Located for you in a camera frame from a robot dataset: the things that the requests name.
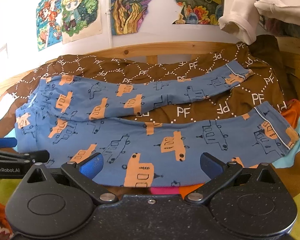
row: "drawing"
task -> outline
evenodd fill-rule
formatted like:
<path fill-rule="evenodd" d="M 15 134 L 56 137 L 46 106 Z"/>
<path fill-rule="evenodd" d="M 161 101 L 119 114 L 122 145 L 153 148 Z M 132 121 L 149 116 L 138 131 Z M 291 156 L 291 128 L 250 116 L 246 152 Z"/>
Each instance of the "drawing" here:
<path fill-rule="evenodd" d="M 151 0 L 111 0 L 112 35 L 138 32 Z"/>
<path fill-rule="evenodd" d="M 104 121 L 92 120 L 88 121 L 87 125 L 93 125 L 93 133 L 96 134 L 100 131 L 101 125 L 104 124 Z"/>
<path fill-rule="evenodd" d="M 101 148 L 104 149 L 102 155 L 109 156 L 107 160 L 108 163 L 113 163 L 119 157 L 120 154 L 125 153 L 124 148 L 130 143 L 128 138 L 129 135 L 122 136 L 120 140 L 111 141 L 107 148 Z"/>
<path fill-rule="evenodd" d="M 56 22 L 61 0 L 42 0 L 36 10 L 38 50 L 62 41 L 61 27 Z"/>
<path fill-rule="evenodd" d="M 202 99 L 207 99 L 209 96 L 206 96 L 203 92 L 203 90 L 193 90 L 192 86 L 187 86 L 187 93 L 185 96 L 189 97 L 190 102 L 199 101 Z"/>
<path fill-rule="evenodd" d="M 174 24 L 218 25 L 223 15 L 222 0 L 176 0 L 182 7 Z"/>
<path fill-rule="evenodd" d="M 66 128 L 63 129 L 60 134 L 56 135 L 56 140 L 53 142 L 53 144 L 57 144 L 61 139 L 67 140 L 71 135 L 77 134 L 77 132 L 75 132 L 76 127 L 76 123 L 73 124 L 72 121 L 69 121 Z"/>
<path fill-rule="evenodd" d="M 228 144 L 226 142 L 228 135 L 222 133 L 221 125 L 218 125 L 216 121 L 210 120 L 202 121 L 202 123 L 206 123 L 206 125 L 202 126 L 203 134 L 196 137 L 203 138 L 207 144 L 219 144 L 222 151 L 228 150 Z"/>
<path fill-rule="evenodd" d="M 277 151 L 279 148 L 276 149 L 272 147 L 273 144 L 271 143 L 271 140 L 274 140 L 277 146 L 281 146 L 281 142 L 272 129 L 272 126 L 267 121 L 264 121 L 262 124 L 258 125 L 258 129 L 258 131 L 253 133 L 257 141 L 253 146 L 260 144 L 265 154 L 277 153 L 280 157 L 285 156 L 281 150 L 280 153 Z"/>
<path fill-rule="evenodd" d="M 134 153 L 128 165 L 123 165 L 126 169 L 124 178 L 125 187 L 150 187 L 154 179 L 154 165 L 152 163 L 140 163 L 140 153 Z"/>
<path fill-rule="evenodd" d="M 98 0 L 62 0 L 63 44 L 102 33 Z"/>
<path fill-rule="evenodd" d="M 162 107 L 162 106 L 167 106 L 167 105 L 172 105 L 172 102 L 169 101 L 169 96 L 168 95 L 161 95 L 161 101 L 153 103 L 154 109 Z"/>
<path fill-rule="evenodd" d="M 164 137 L 161 144 L 154 146 L 160 146 L 162 153 L 175 152 L 176 161 L 183 162 L 186 159 L 186 149 L 189 149 L 189 146 L 185 146 L 183 141 L 185 137 L 181 136 L 180 131 L 174 131 L 173 137 L 167 136 Z"/>

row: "orange truck print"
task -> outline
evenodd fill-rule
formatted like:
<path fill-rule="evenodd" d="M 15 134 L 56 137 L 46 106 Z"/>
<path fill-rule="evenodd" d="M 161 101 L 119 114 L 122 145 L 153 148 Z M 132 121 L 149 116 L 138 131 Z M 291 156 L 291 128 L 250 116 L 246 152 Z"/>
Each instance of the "orange truck print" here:
<path fill-rule="evenodd" d="M 71 84 L 74 81 L 80 81 L 80 80 L 81 80 L 81 77 L 74 77 L 74 75 L 63 75 L 63 76 L 61 76 L 59 85 L 63 86 L 64 84 Z"/>
<path fill-rule="evenodd" d="M 154 134 L 155 127 L 162 127 L 160 122 L 145 122 L 144 127 L 146 128 L 147 135 Z"/>
<path fill-rule="evenodd" d="M 89 115 L 89 120 L 97 120 L 105 117 L 105 110 L 108 107 L 108 98 L 102 98 L 101 105 L 95 106 Z"/>
<path fill-rule="evenodd" d="M 154 179 L 152 163 L 139 163 L 140 153 L 134 153 L 126 167 L 125 187 L 150 187 Z"/>
<path fill-rule="evenodd" d="M 30 122 L 28 121 L 28 117 L 30 117 L 30 113 L 25 113 L 20 117 L 17 117 L 17 123 L 18 123 L 18 128 L 21 129 L 27 125 L 30 124 Z"/>
<path fill-rule="evenodd" d="M 71 158 L 70 161 L 80 163 L 88 158 L 91 154 L 95 153 L 96 144 L 91 144 L 87 150 L 78 151 L 75 156 Z"/>
<path fill-rule="evenodd" d="M 142 99 L 144 99 L 145 97 L 142 96 L 142 94 L 138 94 L 136 95 L 135 98 L 131 98 L 129 99 L 123 106 L 123 108 L 133 108 L 133 114 L 138 115 L 141 113 L 141 105 L 143 105 L 144 103 L 142 103 Z"/>
<path fill-rule="evenodd" d="M 121 97 L 124 93 L 130 93 L 132 90 L 133 85 L 120 84 L 117 91 L 117 97 Z"/>
<path fill-rule="evenodd" d="M 67 123 L 67 121 L 58 118 L 56 126 L 50 129 L 51 133 L 49 134 L 48 138 L 52 138 L 55 134 L 61 133 L 64 128 L 67 127 Z"/>
<path fill-rule="evenodd" d="M 60 94 L 56 102 L 56 108 L 61 109 L 61 112 L 64 113 L 70 105 L 71 98 L 72 98 L 72 91 L 69 91 L 66 96 Z"/>
<path fill-rule="evenodd" d="M 175 151 L 176 161 L 184 161 L 186 159 L 186 148 L 183 144 L 184 137 L 181 136 L 180 131 L 174 131 L 173 137 L 164 137 L 161 143 L 161 152 L 167 153 Z"/>

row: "cartoon girl drawing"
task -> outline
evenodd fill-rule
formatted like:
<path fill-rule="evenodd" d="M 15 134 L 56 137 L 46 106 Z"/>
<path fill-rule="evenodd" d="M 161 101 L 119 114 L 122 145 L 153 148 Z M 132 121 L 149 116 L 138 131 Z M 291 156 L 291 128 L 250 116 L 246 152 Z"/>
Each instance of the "cartoon girl drawing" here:
<path fill-rule="evenodd" d="M 43 8 L 39 12 L 39 17 L 42 19 L 42 21 L 48 20 L 49 25 L 55 30 L 56 25 L 56 17 L 58 13 L 51 10 L 51 2 L 46 1 L 44 2 Z"/>
<path fill-rule="evenodd" d="M 62 0 L 62 4 L 65 6 L 67 11 L 63 15 L 63 25 L 67 31 L 72 27 L 75 30 L 77 23 L 81 20 L 78 6 L 83 0 Z"/>

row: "wooden headboard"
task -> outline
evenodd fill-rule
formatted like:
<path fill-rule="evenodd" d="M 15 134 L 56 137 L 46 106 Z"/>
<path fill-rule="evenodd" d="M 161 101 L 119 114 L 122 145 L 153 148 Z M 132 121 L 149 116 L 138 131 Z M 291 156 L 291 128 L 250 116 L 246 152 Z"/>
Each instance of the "wooden headboard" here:
<path fill-rule="evenodd" d="M 294 69 L 295 75 L 300 79 L 300 39 L 289 37 L 277 37 L 277 39 L 280 50 L 282 52 L 284 64 L 287 67 Z M 219 51 L 232 45 L 232 43 L 206 41 L 160 42 L 105 49 L 101 51 L 87 53 L 87 55 L 116 58 L 145 56 L 147 63 L 157 64 L 158 55 L 190 54 L 191 59 L 194 59 L 201 54 Z M 32 70 L 26 71 L 0 83 L 0 95 L 4 93 L 5 90 L 7 90 L 9 87 L 17 83 L 24 76 L 28 75 L 31 71 Z"/>

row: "colorful artwork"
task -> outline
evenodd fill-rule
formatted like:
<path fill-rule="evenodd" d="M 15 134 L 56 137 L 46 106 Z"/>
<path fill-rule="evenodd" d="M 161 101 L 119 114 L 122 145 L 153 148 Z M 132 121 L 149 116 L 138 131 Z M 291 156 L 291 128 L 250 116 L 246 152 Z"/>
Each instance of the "colorful artwork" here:
<path fill-rule="evenodd" d="M 138 32 L 151 0 L 111 0 L 112 35 Z"/>
<path fill-rule="evenodd" d="M 182 7 L 174 24 L 218 25 L 223 15 L 222 0 L 176 0 Z"/>
<path fill-rule="evenodd" d="M 62 41 L 61 27 L 56 22 L 61 0 L 42 0 L 36 10 L 38 50 Z"/>
<path fill-rule="evenodd" d="M 62 0 L 63 43 L 102 33 L 98 0 Z"/>

